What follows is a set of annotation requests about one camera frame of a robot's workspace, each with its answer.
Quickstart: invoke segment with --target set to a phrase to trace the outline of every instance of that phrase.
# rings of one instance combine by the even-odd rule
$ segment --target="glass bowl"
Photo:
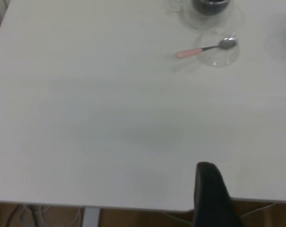
[[[222,31],[222,29],[212,29],[205,32],[199,37],[197,41],[198,47],[208,47],[217,45],[224,38],[233,36],[233,33]],[[235,62],[240,53],[239,44],[231,49],[223,50],[220,48],[215,48],[212,50],[204,51],[198,58],[200,61],[206,65],[214,67],[223,67]]]
[[[185,22],[197,30],[223,27],[232,14],[234,0],[228,0],[228,4],[224,5],[223,9],[203,7],[203,1],[206,0],[184,0],[183,16]]]

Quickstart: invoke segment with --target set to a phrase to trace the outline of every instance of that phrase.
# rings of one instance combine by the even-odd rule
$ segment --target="table surface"
[[[239,199],[286,201],[286,0],[238,1],[223,68],[168,0],[13,0],[0,28],[0,201],[193,208],[215,163]]]

